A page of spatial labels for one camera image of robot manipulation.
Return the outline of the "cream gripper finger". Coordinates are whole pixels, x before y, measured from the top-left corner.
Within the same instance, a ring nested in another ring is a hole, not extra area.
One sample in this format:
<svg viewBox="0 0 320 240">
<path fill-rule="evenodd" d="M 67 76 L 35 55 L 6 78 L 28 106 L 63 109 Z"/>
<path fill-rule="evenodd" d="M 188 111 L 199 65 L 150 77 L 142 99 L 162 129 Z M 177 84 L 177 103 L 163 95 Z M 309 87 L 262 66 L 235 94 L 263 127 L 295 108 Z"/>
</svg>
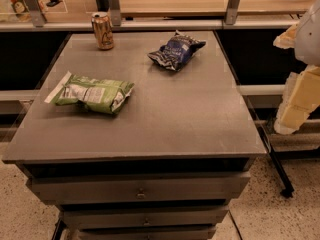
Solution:
<svg viewBox="0 0 320 240">
<path fill-rule="evenodd" d="M 294 133 L 319 106 L 320 67 L 308 65 L 299 74 L 291 72 L 285 83 L 274 130 L 282 135 Z"/>
<path fill-rule="evenodd" d="M 285 32 L 275 38 L 273 45 L 281 49 L 293 48 L 295 46 L 296 31 L 296 24 L 290 26 Z"/>
</svg>

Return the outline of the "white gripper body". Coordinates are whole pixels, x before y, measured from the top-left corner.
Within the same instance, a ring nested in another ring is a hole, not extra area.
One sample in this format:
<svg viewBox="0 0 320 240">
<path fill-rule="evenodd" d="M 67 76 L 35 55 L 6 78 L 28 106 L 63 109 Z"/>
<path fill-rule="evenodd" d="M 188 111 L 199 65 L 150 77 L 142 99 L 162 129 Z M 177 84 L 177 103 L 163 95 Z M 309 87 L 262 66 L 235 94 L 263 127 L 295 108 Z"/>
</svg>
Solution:
<svg viewBox="0 0 320 240">
<path fill-rule="evenodd" d="M 320 0 L 310 7 L 298 23 L 295 57 L 308 65 L 320 65 Z"/>
</svg>

